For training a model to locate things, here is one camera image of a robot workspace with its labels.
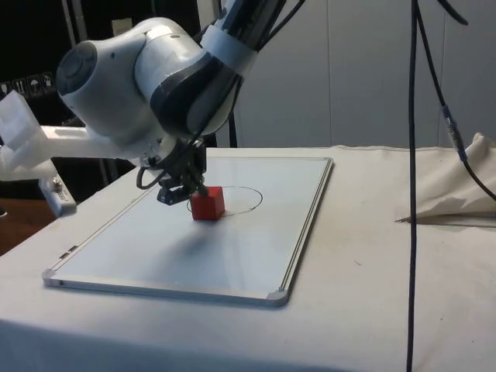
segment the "whiteboard frame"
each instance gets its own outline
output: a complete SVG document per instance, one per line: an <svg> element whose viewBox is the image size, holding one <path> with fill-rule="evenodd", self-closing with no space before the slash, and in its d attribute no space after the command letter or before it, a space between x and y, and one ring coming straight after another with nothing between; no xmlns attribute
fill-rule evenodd
<svg viewBox="0 0 496 372"><path fill-rule="evenodd" d="M263 157L253 157L253 159L262 160ZM76 253L83 250L97 235L105 231L113 222L126 214L135 204L144 199L150 192L156 191L156 188L143 192L136 200L129 203L121 212L110 219L99 230L91 234L81 245L73 246L67 252L59 257L59 260L50 268L43 272L43 282L49 287L62 287L85 289L93 291L110 291L114 293L126 293L132 295L152 295L168 298L181 299L201 299L210 301L227 301L229 303L248 304L248 305L264 305L277 307L288 302L291 289L295 282L298 267L305 252L306 243L312 230L313 222L317 211L319 210L320 202L324 190L329 181L329 175L333 167L333 160L330 157L270 157L266 159L288 159L288 160L327 160L322 176L319 180L319 185L316 189L310 209L305 218L305 222L301 229L297 243L294 247L291 259L288 262L288 267L283 276L283 280L275 288L273 292L267 294L262 292L252 291L237 291L237 290L222 290L216 288L215 291L206 291L204 288L193 288L181 286L180 288L163 283L153 283L149 281L127 281L123 279L111 279L108 277L90 277L78 276L69 274L58 274L57 271L71 258L75 257Z"/></svg>

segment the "connector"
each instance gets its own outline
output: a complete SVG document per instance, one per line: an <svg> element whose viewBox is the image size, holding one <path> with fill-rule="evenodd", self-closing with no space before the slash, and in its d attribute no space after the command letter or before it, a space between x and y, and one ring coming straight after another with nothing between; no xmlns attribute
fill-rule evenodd
<svg viewBox="0 0 496 372"><path fill-rule="evenodd" d="M455 119L451 115L450 108L446 105L442 107L444 119L448 127L448 134L453 144L453 148L457 151L458 156L462 162L467 161L467 153L465 152L465 146L463 145L462 136L458 131L458 126L456 125Z"/></svg>

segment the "label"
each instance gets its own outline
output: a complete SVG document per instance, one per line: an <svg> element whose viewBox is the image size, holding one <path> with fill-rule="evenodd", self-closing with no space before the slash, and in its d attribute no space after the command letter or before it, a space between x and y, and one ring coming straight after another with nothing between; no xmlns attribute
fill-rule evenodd
<svg viewBox="0 0 496 372"><path fill-rule="evenodd" d="M40 97L43 95L43 86L41 85L39 75L28 76L27 83L31 97Z"/></svg>
<svg viewBox="0 0 496 372"><path fill-rule="evenodd" d="M28 85L26 79L21 77L20 79L12 80L12 86L15 91L24 97L29 97Z"/></svg>
<svg viewBox="0 0 496 372"><path fill-rule="evenodd" d="M3 81L0 83L0 99L3 99L8 93L12 91L10 81Z"/></svg>
<svg viewBox="0 0 496 372"><path fill-rule="evenodd" d="M51 72L43 72L40 74L41 86L45 94L54 93L56 91L55 81Z"/></svg>

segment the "screw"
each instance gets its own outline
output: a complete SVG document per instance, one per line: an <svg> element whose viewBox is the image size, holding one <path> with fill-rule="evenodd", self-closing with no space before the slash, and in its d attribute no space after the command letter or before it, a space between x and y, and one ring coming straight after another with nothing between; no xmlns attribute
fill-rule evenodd
<svg viewBox="0 0 496 372"><path fill-rule="evenodd" d="M60 190L62 190L63 185L62 185L62 181L61 181L59 178L54 177L54 178L52 179L52 183L53 183L53 189L54 189L55 191L60 191Z"/></svg>

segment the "black cable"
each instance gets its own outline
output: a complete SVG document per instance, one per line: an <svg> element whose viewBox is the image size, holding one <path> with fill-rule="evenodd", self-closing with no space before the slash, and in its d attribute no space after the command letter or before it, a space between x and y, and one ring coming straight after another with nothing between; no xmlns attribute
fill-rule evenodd
<svg viewBox="0 0 496 372"><path fill-rule="evenodd" d="M271 41L272 38L276 36L277 33L279 33L279 31L281 31L281 29L284 26L286 26L286 24L291 20L291 18L293 18L293 16L298 12L298 10L303 6L303 4L305 4L305 0L300 0L293 7L293 9L288 13L288 15L286 15L284 19L277 26L274 27L274 29L269 33L267 38L264 41L262 41L262 43L260 43L258 51L261 51L267 45L267 43Z"/></svg>
<svg viewBox="0 0 496 372"><path fill-rule="evenodd" d="M437 73L436 69L434 67L434 61L432 59L432 54L429 46L429 40L427 38L427 32L425 31L425 26L424 22L422 19L422 12L420 11L419 4L417 3L417 20L418 20L418 27L420 28L420 33L422 34L422 42L424 45L424 50L425 50L425 56L427 57L427 63L429 65L429 70L431 73L432 81L434 83L434 87L436 88L436 93L439 99L439 103L443 107L443 114L445 116L445 120L448 124L448 130L449 134L452 137L453 144L455 146L455 150L459 153L460 159L465 166L465 169L467 169L467 173L472 177L474 182L493 200L496 201L496 195L487 188L487 186L479 179L479 177L474 173L472 168L470 167L467 159L467 155L465 154L465 149L463 146L463 141L460 135L460 132L458 131L458 128L456 127L456 123L453 120L453 117L451 116L450 110L448 108L448 105L446 104L446 100L444 99L443 96L443 91L441 90L441 87L439 85L439 79L437 78Z"/></svg>
<svg viewBox="0 0 496 372"><path fill-rule="evenodd" d="M415 69L417 60L418 1L412 0L412 39L408 83L408 141L410 144L410 276L408 286L408 343L406 370L412 372L415 335L415 273L417 268L417 190L415 159Z"/></svg>
<svg viewBox="0 0 496 372"><path fill-rule="evenodd" d="M296 14L296 12L303 6L305 3L305 0L300 0L294 7L293 9L284 17L284 19L276 26L274 29L269 33L267 38L261 43L261 45L258 48L258 51L262 50L265 45L274 37L277 35L277 33L293 18L293 16ZM219 2L219 11L222 13L222 3ZM199 34L194 36L194 40L199 42L203 34L205 33L206 29L208 27L205 27ZM234 99L232 101L232 107L231 107L231 113L233 112L234 106L236 105L236 102L239 97L239 91L241 90L241 86L243 85L243 79L240 77L239 81L237 82L236 85L236 91L234 94ZM201 126L200 130L197 131L197 133L188 141L188 144L186 145L186 148L177 156L174 157L174 159L171 159L171 157L168 157L166 159L165 164L163 165L164 169L160 172L160 174L155 177L153 181L151 181L149 184L143 186L143 174L145 173L146 169L145 167L141 167L138 171L138 174L136 176L136 187L141 189L141 190L148 190L149 188L152 188L155 186L166 174L167 174L167 169L170 166L170 163L172 161L178 161L182 157L188 154L189 151L192 150L193 145L195 144L196 140L200 137L200 135L203 133L203 131L207 128L208 124L210 123L209 119L205 120L205 123L203 126Z"/></svg>
<svg viewBox="0 0 496 372"><path fill-rule="evenodd" d="M234 106L236 105L236 102L239 97L239 91L241 90L241 86L243 85L243 79L239 79L238 83L236 85L236 91L234 93L234 99L232 100L232 106L231 106L231 111L234 109ZM145 171L148 168L141 167L138 170L138 174L136 175L136 187L139 188L140 190L148 190L158 184L160 180L165 177L165 175L168 172L168 167L171 165L173 161L179 161L182 159L182 157L186 156L192 149L193 145L195 144L196 140L200 137L200 135L203 133L203 131L207 128L208 124L210 123L210 119L206 119L205 123L201 126L200 130L196 132L196 134L193 135L193 137L188 141L188 144L184 148L184 150L177 156L177 157L168 157L165 160L165 164L163 165L163 170L159 173L158 176L153 179L149 184L143 186L143 175Z"/></svg>
<svg viewBox="0 0 496 372"><path fill-rule="evenodd" d="M474 173L470 165L468 164L468 161L464 161L463 165L465 166L465 169L467 169L468 174L472 177L472 179L475 181L476 184L479 185L479 187L484 190L484 192L489 195L495 202L496 202L496 195L489 190L485 184L482 183L482 181L479 179L479 177Z"/></svg>
<svg viewBox="0 0 496 372"><path fill-rule="evenodd" d="M238 148L238 135L236 133L236 121L234 119L234 112L229 114L229 147L232 149Z"/></svg>
<svg viewBox="0 0 496 372"><path fill-rule="evenodd" d="M151 8L152 8L152 14L154 17L157 16L157 4L156 4L156 0L150 0L150 5L151 5Z"/></svg>
<svg viewBox="0 0 496 372"><path fill-rule="evenodd" d="M446 106L446 102L444 100L443 91L441 90L441 86L439 84L439 80L436 74L436 68L434 67L434 60L432 59L431 48L429 46L429 40L427 39L427 32L425 31L424 20L422 19L422 14L420 12L419 4L417 3L417 20L418 27L420 28L420 34L422 35L422 42L424 44L425 56L427 57L427 64L429 65L429 70L432 76L432 82L434 83L434 87L436 88L436 93L439 99L439 103L441 106Z"/></svg>
<svg viewBox="0 0 496 372"><path fill-rule="evenodd" d="M437 2L444 8L444 10L446 10L446 12L451 16L451 18L453 18L454 20L456 20L459 24L465 25L465 26L468 25L467 20L464 17L462 17L455 10L455 8L452 7L450 3L448 3L447 0L437 0Z"/></svg>

